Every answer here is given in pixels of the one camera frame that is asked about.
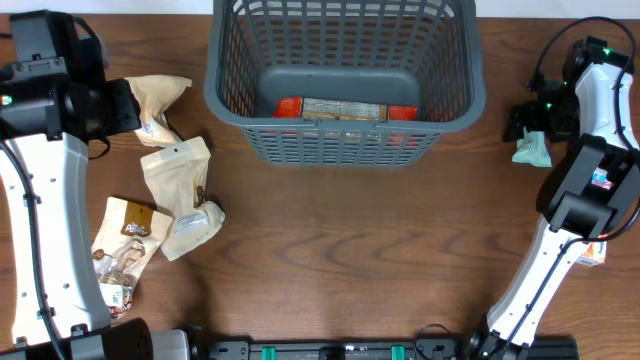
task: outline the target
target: wooden tabletop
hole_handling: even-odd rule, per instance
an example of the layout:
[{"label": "wooden tabletop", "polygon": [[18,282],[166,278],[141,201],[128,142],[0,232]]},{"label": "wooden tabletop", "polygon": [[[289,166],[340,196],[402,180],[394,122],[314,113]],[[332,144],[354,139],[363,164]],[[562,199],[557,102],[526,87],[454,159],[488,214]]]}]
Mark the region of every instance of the wooden tabletop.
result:
[{"label": "wooden tabletop", "polygon": [[[537,57],[565,20],[480,19],[488,102],[470,129],[442,138],[403,169],[276,167],[260,160],[241,131],[205,104],[209,16],[85,16],[106,42],[109,78],[168,74],[193,87],[167,111],[184,138],[211,147],[207,193],[226,212],[220,233],[169,262],[157,252],[128,315],[152,329],[184,324],[256,340],[410,337],[426,323],[461,332],[499,299],[536,228],[535,199],[548,169],[511,162],[501,141],[510,108]],[[640,22],[627,22],[640,34]],[[544,69],[559,74],[569,32]],[[7,17],[0,31],[7,31]],[[609,26],[591,34],[629,51]],[[15,59],[2,42],[2,63]],[[633,123],[640,129],[634,85]],[[92,240],[106,200],[153,204],[140,158],[158,148],[132,134],[112,139],[91,161],[87,207]],[[564,144],[551,147],[554,163]],[[611,243],[604,266],[574,266],[538,334],[572,335],[583,359],[640,356],[640,226]],[[0,195],[0,348],[11,346],[15,271],[4,192]]]}]

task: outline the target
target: basket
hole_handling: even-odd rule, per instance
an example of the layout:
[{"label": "basket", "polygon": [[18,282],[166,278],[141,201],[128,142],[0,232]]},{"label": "basket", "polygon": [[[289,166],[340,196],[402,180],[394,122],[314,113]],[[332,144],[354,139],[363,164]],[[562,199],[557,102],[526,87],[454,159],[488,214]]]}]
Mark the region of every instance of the basket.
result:
[{"label": "basket", "polygon": [[[486,102],[472,0],[218,0],[205,98],[276,164],[402,166]],[[285,97],[416,106],[415,121],[273,118]]]}]

